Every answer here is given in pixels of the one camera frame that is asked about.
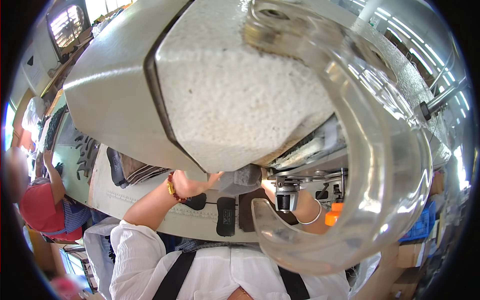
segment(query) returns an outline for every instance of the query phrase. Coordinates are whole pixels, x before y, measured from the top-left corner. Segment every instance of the gold charm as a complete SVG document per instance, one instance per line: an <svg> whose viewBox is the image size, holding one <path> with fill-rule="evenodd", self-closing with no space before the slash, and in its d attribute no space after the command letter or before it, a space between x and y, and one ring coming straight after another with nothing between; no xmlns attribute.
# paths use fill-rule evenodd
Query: gold charm
<svg viewBox="0 0 480 300"><path fill-rule="evenodd" d="M167 187L170 195L175 194L175 189L173 188L173 183L171 181L167 181Z"/></svg>

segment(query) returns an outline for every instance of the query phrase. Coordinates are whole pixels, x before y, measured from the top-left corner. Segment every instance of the measuring ruler markings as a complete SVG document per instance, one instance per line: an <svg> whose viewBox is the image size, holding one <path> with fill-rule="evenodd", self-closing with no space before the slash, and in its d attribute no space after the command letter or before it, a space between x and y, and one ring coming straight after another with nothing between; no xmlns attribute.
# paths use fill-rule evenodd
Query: measuring ruler markings
<svg viewBox="0 0 480 300"><path fill-rule="evenodd" d="M126 201L131 204L134 204L135 202L138 201L138 199L135 199L133 197L125 196L112 191L107 191L107 195L110 197L114 197L114 198ZM184 216L189 218L210 220L215 222L218 221L218 212L216 211L216 208L214 212L211 212L211 211L209 212L205 210L193 210L186 205L176 205L168 211L167 215Z"/></svg>

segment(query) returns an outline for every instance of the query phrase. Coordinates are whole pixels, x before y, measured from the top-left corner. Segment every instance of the worker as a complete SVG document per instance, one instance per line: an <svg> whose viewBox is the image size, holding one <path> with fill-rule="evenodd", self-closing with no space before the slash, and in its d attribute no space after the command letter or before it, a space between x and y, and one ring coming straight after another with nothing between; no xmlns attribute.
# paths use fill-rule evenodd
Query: worker
<svg viewBox="0 0 480 300"><path fill-rule="evenodd" d="M6 151L8 193L24 221L50 239L79 240L91 218L90 209L65 199L65 187L52 165L53 152L43 151L48 178L39 177L28 184L26 158L18 147Z"/></svg>
<svg viewBox="0 0 480 300"><path fill-rule="evenodd" d="M168 210L205 192L221 175L211 174L208 182L199 182L177 170L130 207L110 235L116 254L109 289L114 300L348 298L344 271L328 276L298 275L278 267L259 247L208 243L166 254L155 230ZM263 187L274 201L273 185L264 182ZM305 190L300 191L293 214L307 223L303 226L307 232L322 234L329 228L324 210Z"/></svg>

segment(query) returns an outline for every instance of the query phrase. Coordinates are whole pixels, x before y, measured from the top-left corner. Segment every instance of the orange cap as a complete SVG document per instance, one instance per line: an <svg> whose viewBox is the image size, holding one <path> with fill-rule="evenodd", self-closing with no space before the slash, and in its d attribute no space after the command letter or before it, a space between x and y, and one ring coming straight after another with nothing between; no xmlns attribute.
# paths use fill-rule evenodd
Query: orange cap
<svg viewBox="0 0 480 300"><path fill-rule="evenodd" d="M325 224L328 226L335 225L338 217L342 213L343 202L332 203L332 210L326 213L325 215Z"/></svg>

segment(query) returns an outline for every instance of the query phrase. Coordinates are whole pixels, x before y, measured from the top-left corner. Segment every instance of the red shirt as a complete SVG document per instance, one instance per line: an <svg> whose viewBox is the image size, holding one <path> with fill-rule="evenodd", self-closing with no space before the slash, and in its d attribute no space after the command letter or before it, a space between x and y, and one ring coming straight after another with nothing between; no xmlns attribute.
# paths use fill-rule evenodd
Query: red shirt
<svg viewBox="0 0 480 300"><path fill-rule="evenodd" d="M62 202L54 204L50 183L29 186L19 207L20 214L33 230L55 232L65 228ZM75 241L82 237L82 228L79 227L70 233L48 235L48 237Z"/></svg>

